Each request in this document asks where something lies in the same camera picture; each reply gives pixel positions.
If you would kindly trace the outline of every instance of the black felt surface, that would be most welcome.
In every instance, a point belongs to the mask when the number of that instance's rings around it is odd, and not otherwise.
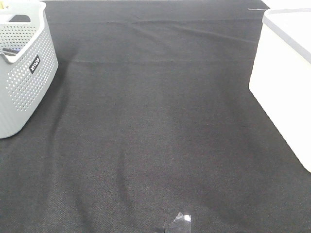
[[[248,90],[259,0],[47,2],[59,59],[0,141],[1,233],[306,233],[311,175]]]

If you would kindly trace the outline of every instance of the perforated basket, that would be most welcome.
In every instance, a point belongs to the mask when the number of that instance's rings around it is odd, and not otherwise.
[[[30,19],[0,22],[0,138],[21,130],[56,73],[58,62],[45,7],[39,1],[8,1],[8,7],[0,9],[0,15]]]

